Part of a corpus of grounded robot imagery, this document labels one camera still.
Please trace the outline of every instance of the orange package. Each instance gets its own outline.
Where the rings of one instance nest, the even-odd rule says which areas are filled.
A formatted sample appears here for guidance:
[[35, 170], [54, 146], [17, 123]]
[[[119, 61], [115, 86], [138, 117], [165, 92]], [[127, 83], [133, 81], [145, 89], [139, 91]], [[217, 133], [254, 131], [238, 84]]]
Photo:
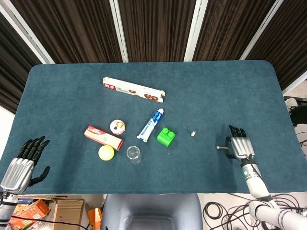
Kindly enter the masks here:
[[[17, 212], [14, 216], [29, 218], [29, 219], [41, 219], [43, 218], [48, 212], [50, 208], [43, 202], [43, 200], [38, 200], [33, 204], [28, 205], [25, 209], [21, 212]], [[9, 224], [14, 226], [15, 230], [22, 229], [25, 226], [32, 224], [33, 220], [24, 220], [24, 219], [17, 219], [12, 217], [10, 219]]]
[[102, 213], [100, 208], [94, 208], [87, 212], [88, 219], [92, 225], [93, 230], [100, 230]]

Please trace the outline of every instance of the dark curtain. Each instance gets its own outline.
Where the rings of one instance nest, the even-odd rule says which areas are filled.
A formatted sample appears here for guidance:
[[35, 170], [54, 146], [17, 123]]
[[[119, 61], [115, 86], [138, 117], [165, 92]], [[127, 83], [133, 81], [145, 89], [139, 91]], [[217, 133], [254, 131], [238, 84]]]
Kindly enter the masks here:
[[12, 0], [56, 63], [122, 62], [109, 0]]
[[284, 90], [307, 70], [307, 2], [284, 1], [247, 59], [273, 64]]
[[120, 0], [129, 62], [183, 61], [196, 0]]
[[15, 113], [30, 69], [41, 64], [0, 13], [0, 105]]
[[194, 61], [238, 60], [275, 0], [209, 0]]

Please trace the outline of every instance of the black cable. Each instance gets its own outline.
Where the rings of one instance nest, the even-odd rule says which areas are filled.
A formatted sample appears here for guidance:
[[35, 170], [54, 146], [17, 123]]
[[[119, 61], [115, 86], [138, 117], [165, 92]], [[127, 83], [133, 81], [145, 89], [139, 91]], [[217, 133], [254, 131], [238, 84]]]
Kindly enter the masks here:
[[306, 131], [306, 132], [300, 132], [300, 133], [296, 133], [296, 135], [298, 135], [298, 134], [301, 134], [301, 133], [307, 133], [307, 131]]
[[44, 219], [31, 219], [31, 218], [23, 218], [23, 217], [17, 217], [17, 216], [12, 216], [17, 219], [24, 219], [24, 220], [33, 220], [33, 221], [41, 221], [41, 222], [46, 222], [46, 223], [54, 223], [54, 224], [67, 224], [67, 225], [74, 225], [74, 226], [79, 226], [85, 230], [88, 230], [86, 227], [80, 225], [80, 224], [72, 224], [72, 223], [67, 223], [67, 222], [60, 222], [60, 221], [50, 221], [50, 220], [44, 220]]
[[[207, 203], [207, 204], [205, 205], [203, 211], [202, 211], [202, 216], [203, 216], [203, 218], [204, 218], [206, 224], [209, 226], [210, 230], [213, 230], [213, 229], [218, 228], [218, 227], [222, 227], [223, 230], [230, 230], [230, 229], [232, 229], [231, 223], [232, 223], [232, 221], [234, 221], [234, 220], [239, 220], [239, 221], [241, 221], [241, 223], [245, 226], [246, 229], [247, 229], [247, 227], [246, 227], [245, 223], [246, 223], [247, 225], [249, 225], [252, 229], [255, 229], [255, 228], [259, 229], [258, 226], [260, 226], [260, 225], [261, 225], [261, 226], [263, 227], [263, 229], [265, 229], [265, 230], [279, 230], [279, 229], [280, 229], [280, 228], [277, 228], [276, 226], [273, 226], [273, 225], [271, 225], [271, 226], [274, 227], [274, 229], [272, 229], [272, 228], [269, 229], [269, 228], [267, 227], [267, 224], [268, 224], [268, 223], [261, 222], [261, 221], [257, 221], [255, 224], [250, 224], [250, 223], [246, 220], [246, 215], [249, 214], [249, 213], [245, 213], [245, 211], [246, 211], [245, 209], [249, 206], [250, 202], [253, 201], [253, 200], [250, 200], [250, 199], [248, 199], [248, 198], [245, 198], [245, 197], [242, 197], [242, 196], [239, 196], [239, 195], [236, 195], [236, 194], [230, 194], [230, 195], [232, 195], [232, 196], [237, 196], [237, 197], [240, 197], [240, 198], [242, 198], [242, 199], [248, 200], [248, 202], [245, 203], [244, 205], [231, 207], [231, 208], [229, 208], [228, 210], [226, 210], [225, 207], [224, 207], [223, 205], [221, 205], [221, 204], [219, 204], [219, 203], [217, 203], [217, 202], [209, 202], [209, 203]], [[277, 204], [278, 206], [280, 206], [280, 209], [289, 209], [289, 210], [291, 210], [291, 211], [294, 211], [294, 210], [295, 210], [297, 213], [299, 213], [299, 211], [303, 210], [303, 208], [301, 208], [301, 207], [299, 206], [298, 200], [297, 200], [294, 196], [292, 196], [291, 194], [280, 193], [280, 194], [272, 195], [272, 197], [274, 198], [274, 201], [276, 202], [276, 204]], [[217, 214], [216, 216], [212, 216], [212, 215], [209, 214], [208, 209], [209, 209], [209, 206], [210, 206], [210, 205], [217, 206], [217, 208], [218, 208], [218, 214]], [[237, 216], [236, 214], [237, 214], [238, 212], [240, 212], [240, 211], [243, 211], [243, 214], [242, 214], [241, 216]], [[206, 215], [207, 215], [209, 218], [214, 219], [214, 220], [217, 220], [217, 219], [219, 219], [219, 218], [222, 217], [222, 219], [221, 219], [221, 224], [218, 225], [218, 226], [216, 226], [216, 227], [214, 227], [214, 228], [212, 228], [212, 227], [208, 224], [208, 222], [207, 222], [207, 220], [206, 220], [206, 218], [205, 218], [204, 213], [206, 213]]]
[[252, 201], [251, 199], [248, 199], [248, 198], [245, 198], [245, 197], [242, 197], [242, 196], [240, 196], [240, 195], [233, 194], [233, 193], [227, 193], [227, 194], [232, 195], [232, 196], [236, 196], [236, 197], [240, 197], [240, 198], [242, 198], [242, 199], [246, 199], [246, 200]]
[[263, 181], [263, 183], [264, 183], [265, 187], [267, 188], [267, 190], [269, 190], [268, 187], [267, 187], [267, 184], [266, 184], [265, 181], [264, 181], [264, 179], [263, 179], [262, 176], [258, 173], [258, 171], [255, 169], [253, 163], [251, 162], [251, 157], [252, 157], [252, 154], [249, 155], [249, 163], [250, 163], [251, 167], [253, 168], [253, 171], [254, 171], [254, 172], [258, 175], [258, 177]]
[[[209, 212], [208, 212], [208, 208], [209, 208], [209, 206], [211, 206], [211, 205], [214, 205], [214, 206], [216, 206], [216, 207], [218, 208], [218, 214], [217, 214], [216, 216], [212, 216], [212, 215], [210, 215]], [[207, 222], [207, 220], [206, 220], [206, 218], [205, 218], [205, 214], [204, 214], [204, 213], [206, 213], [206, 215], [207, 215], [209, 218], [214, 219], [214, 220], [220, 219], [220, 218], [222, 217], [221, 224], [220, 224], [219, 226], [216, 226], [216, 227], [212, 228], [212, 227], [208, 224], [208, 222]], [[213, 230], [213, 229], [215, 229], [215, 228], [217, 228], [217, 227], [221, 227], [221, 226], [222, 226], [222, 228], [223, 228], [224, 230], [230, 230], [230, 229], [232, 229], [231, 222], [234, 221], [234, 220], [237, 220], [237, 219], [244, 225], [244, 227], [245, 227], [246, 229], [248, 229], [248, 228], [245, 226], [245, 224], [243, 223], [243, 221], [240, 220], [240, 218], [241, 218], [242, 216], [237, 217], [237, 216], [234, 215], [234, 214], [232, 214], [232, 215], [230, 216], [230, 218], [229, 218], [229, 216], [230, 216], [230, 214], [228, 213], [227, 209], [226, 209], [223, 205], [221, 205], [221, 204], [219, 204], [219, 203], [217, 203], [217, 202], [208, 202], [208, 203], [205, 205], [205, 207], [203, 208], [203, 210], [202, 210], [202, 217], [204, 218], [204, 220], [205, 220], [206, 224], [208, 225], [208, 227], [210, 228], [210, 230]]]
[[274, 195], [273, 198], [276, 198], [276, 197], [279, 197], [279, 196], [289, 196], [289, 197], [291, 197], [293, 200], [296, 201], [297, 206], [300, 207], [300, 206], [299, 206], [298, 200], [297, 200], [294, 196], [292, 196], [291, 194], [288, 194], [288, 193], [279, 193], [279, 194], [277, 194], [277, 195]]
[[4, 199], [3, 192], [0, 192], [0, 205], [2, 205], [3, 199]]
[[301, 147], [303, 147], [303, 146], [304, 146], [303, 144], [304, 144], [305, 142], [307, 142], [307, 139], [306, 139], [306, 140], [303, 140], [302, 142], [300, 142]]

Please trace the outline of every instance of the tennis ball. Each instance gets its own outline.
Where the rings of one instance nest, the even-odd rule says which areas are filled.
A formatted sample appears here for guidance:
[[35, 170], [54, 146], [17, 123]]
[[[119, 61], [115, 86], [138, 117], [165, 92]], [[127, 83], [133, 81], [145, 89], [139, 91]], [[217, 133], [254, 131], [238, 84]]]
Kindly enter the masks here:
[[98, 155], [99, 155], [100, 159], [102, 159], [104, 161], [108, 161], [108, 160], [113, 158], [114, 149], [109, 145], [101, 146], [99, 151], [98, 151]]

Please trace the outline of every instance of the transparent cup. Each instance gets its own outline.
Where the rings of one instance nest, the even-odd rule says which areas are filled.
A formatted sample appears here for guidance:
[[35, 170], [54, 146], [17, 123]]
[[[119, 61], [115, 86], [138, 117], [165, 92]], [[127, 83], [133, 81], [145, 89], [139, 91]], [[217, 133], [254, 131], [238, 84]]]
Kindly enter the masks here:
[[127, 157], [133, 164], [140, 163], [140, 161], [142, 160], [141, 151], [136, 146], [130, 146], [127, 149]]

